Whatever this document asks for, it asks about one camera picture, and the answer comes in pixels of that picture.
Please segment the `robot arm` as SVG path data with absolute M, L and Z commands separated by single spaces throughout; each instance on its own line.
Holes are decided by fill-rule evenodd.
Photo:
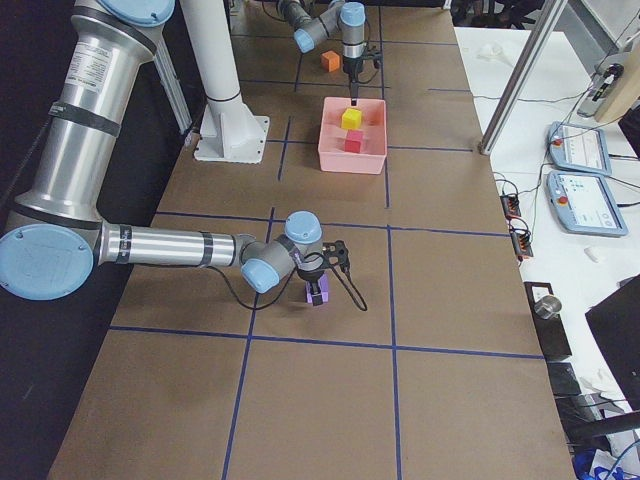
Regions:
M 258 293 L 304 280 L 312 304 L 323 301 L 329 267 L 318 218 L 298 211 L 270 242 L 111 224 L 97 199 L 139 71 L 162 44 L 172 1 L 78 1 L 78 34 L 31 189 L 19 195 L 1 240 L 1 285 L 29 300 L 53 300 L 81 287 L 104 263 L 236 267 Z
M 348 76 L 351 105 L 355 107 L 366 53 L 365 6 L 355 1 L 331 1 L 318 17 L 312 17 L 305 6 L 296 0 L 276 2 L 280 17 L 294 29 L 294 40 L 302 53 L 311 52 L 334 34 L 340 35 L 343 71 Z

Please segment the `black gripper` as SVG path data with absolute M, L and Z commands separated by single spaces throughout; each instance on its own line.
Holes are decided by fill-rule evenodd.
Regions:
M 298 276 L 306 282 L 306 301 L 313 306 L 324 304 L 323 290 L 320 285 L 320 278 L 325 274 L 322 267 L 307 268 L 300 266 L 297 268 Z
M 342 57 L 342 69 L 349 79 L 349 94 L 352 106 L 356 106 L 359 98 L 359 75 L 363 71 L 364 60 L 359 57 Z

